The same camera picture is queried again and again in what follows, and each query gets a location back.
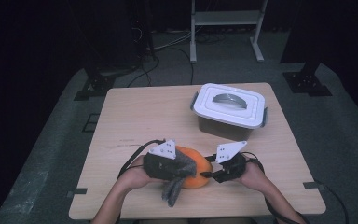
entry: table top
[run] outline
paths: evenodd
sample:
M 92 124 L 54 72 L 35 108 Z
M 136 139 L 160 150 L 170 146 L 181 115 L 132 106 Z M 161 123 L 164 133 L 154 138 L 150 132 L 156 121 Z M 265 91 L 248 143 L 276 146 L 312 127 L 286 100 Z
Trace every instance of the table top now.
M 252 131 L 242 151 L 254 153 L 267 177 L 289 203 L 302 214 L 321 214 L 325 204 L 313 182 L 279 102 L 268 83 L 225 84 L 262 94 L 268 107 L 268 122 Z M 192 147 L 203 156 L 216 152 L 219 144 L 233 142 L 199 130 L 198 116 L 190 104 L 201 86 L 169 86 L 112 89 L 105 98 L 77 188 L 86 194 L 74 196 L 69 216 L 93 219 L 118 172 L 140 145 L 154 139 L 175 139 L 176 145 Z M 155 145 L 147 147 L 141 155 Z M 220 170 L 213 164 L 213 170 Z M 163 184 L 151 183 L 130 192 L 121 218 L 245 217 L 270 215 L 261 193 L 236 182 L 213 179 L 200 189 L 182 189 L 174 207 L 161 200 Z

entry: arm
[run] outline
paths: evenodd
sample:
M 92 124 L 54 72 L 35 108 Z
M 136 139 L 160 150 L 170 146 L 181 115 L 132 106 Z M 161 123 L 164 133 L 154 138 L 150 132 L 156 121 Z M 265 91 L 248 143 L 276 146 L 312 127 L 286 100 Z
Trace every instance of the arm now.
M 93 224 L 115 223 L 120 214 L 124 199 L 133 189 L 144 187 L 151 182 L 162 182 L 162 180 L 150 178 L 142 166 L 144 156 L 138 157 L 130 167 L 113 185 L 106 196 Z
M 297 223 L 306 223 L 305 220 L 296 212 L 292 205 L 287 202 L 278 188 L 264 175 L 257 164 L 253 162 L 246 163 L 246 170 L 243 175 L 236 179 L 249 189 L 261 192 L 269 201 L 271 206 L 284 217 L 287 217 Z

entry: white plastic container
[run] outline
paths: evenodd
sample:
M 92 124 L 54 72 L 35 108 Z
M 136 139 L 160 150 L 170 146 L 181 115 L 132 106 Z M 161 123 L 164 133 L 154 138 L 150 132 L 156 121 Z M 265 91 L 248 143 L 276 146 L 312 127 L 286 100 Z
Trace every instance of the white plastic container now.
M 212 83 L 201 87 L 192 109 L 201 131 L 234 141 L 247 140 L 253 129 L 263 127 L 268 113 L 263 95 Z

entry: gray cloth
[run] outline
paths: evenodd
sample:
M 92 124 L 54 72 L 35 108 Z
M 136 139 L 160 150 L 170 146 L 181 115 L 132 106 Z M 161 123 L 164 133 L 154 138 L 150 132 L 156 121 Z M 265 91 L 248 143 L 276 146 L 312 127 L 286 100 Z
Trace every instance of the gray cloth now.
M 175 172 L 179 175 L 195 177 L 197 172 L 197 165 L 194 160 L 177 149 L 175 150 L 175 152 L 176 158 L 173 162 L 183 164 L 183 166 L 181 166 Z M 185 177 L 175 177 L 165 186 L 164 190 L 162 191 L 162 200 L 167 201 L 169 207 L 173 207 L 175 205 L 176 200 L 179 197 L 179 193 L 182 189 L 182 185 L 185 182 L 185 179 Z

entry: metal frame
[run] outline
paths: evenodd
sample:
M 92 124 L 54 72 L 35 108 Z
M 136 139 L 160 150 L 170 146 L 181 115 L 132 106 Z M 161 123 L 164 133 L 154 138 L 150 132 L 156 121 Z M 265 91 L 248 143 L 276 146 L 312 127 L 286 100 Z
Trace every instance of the metal frame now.
M 196 26 L 198 25 L 241 25 L 255 24 L 255 35 L 250 37 L 252 48 L 258 62 L 264 62 L 264 57 L 258 47 L 258 37 L 260 35 L 261 25 L 266 13 L 268 0 L 263 0 L 260 10 L 250 11 L 196 11 L 196 0 L 191 3 L 191 40 L 190 40 L 190 61 L 197 62 L 196 48 Z

